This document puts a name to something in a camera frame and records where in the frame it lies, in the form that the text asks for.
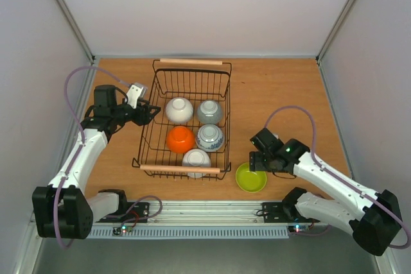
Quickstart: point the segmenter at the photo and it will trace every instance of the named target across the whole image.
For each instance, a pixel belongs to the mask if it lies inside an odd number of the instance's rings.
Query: ventilation grille
[[[115,235],[113,228],[93,226],[89,239],[288,239],[286,227],[140,227]]]

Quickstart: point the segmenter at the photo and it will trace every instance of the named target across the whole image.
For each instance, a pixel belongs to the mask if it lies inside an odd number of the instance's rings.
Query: orange bowl
[[[176,126],[168,132],[166,143],[172,152],[185,153],[193,149],[195,137],[185,126]]]

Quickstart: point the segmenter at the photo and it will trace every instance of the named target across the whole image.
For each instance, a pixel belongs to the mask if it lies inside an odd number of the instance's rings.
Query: gray floor
[[[68,251],[43,242],[38,274],[372,274],[374,258],[348,235],[285,240],[84,240]]]

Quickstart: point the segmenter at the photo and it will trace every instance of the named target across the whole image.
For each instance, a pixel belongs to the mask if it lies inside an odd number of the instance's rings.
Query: rack wire
[[[202,63],[201,60],[181,60],[182,63]],[[223,110],[224,117],[217,124],[225,136],[224,145],[215,152],[208,153],[211,159],[211,167],[220,169],[218,174],[206,174],[201,178],[191,178],[187,173],[174,173],[165,171],[147,171],[145,173],[152,177],[186,178],[191,180],[222,180],[226,172],[231,170],[229,161],[230,152],[230,77],[232,65],[229,62],[221,62],[221,70],[192,69],[173,67],[162,68],[165,60],[154,60],[152,67],[154,79],[150,92],[150,103],[160,106],[160,113],[154,120],[143,127],[141,134],[139,153],[133,158],[132,166],[140,168],[141,165],[181,166],[183,154],[174,153],[167,148],[166,136],[176,126],[171,123],[165,113],[167,103],[176,97],[188,99],[193,105],[194,111],[202,101],[212,99],[217,101]],[[202,124],[196,115],[186,124],[194,134]]]

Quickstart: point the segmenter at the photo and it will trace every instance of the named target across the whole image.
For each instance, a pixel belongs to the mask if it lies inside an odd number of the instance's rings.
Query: bowl
[[[203,124],[217,124],[223,119],[223,109],[216,101],[203,101],[197,108],[197,118]]]
[[[173,98],[166,106],[167,118],[175,124],[188,122],[193,117],[193,113],[193,105],[185,98]]]
[[[198,130],[195,142],[201,150],[214,152],[223,146],[224,134],[218,126],[206,124]]]
[[[201,149],[192,149],[184,154],[182,158],[183,166],[211,167],[211,160],[208,154]],[[201,178],[205,173],[187,173],[191,178]]]
[[[175,153],[185,153],[193,149],[195,143],[194,134],[185,126],[172,128],[167,135],[167,147]]]
[[[267,184],[267,173],[265,171],[250,171],[250,164],[244,163],[236,171],[236,182],[246,192],[260,192]]]

